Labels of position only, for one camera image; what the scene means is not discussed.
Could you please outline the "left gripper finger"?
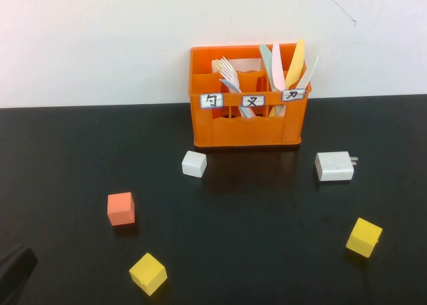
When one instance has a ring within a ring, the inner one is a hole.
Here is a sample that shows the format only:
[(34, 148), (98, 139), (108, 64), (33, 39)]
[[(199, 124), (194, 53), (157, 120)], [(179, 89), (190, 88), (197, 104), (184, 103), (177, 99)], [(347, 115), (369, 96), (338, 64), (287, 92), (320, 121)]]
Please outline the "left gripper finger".
[(1, 264), (1, 304), (16, 304), (38, 263), (30, 247), (25, 247), (22, 257), (12, 264)]
[(24, 245), (16, 245), (1, 255), (1, 264), (12, 264), (17, 262), (25, 251)]

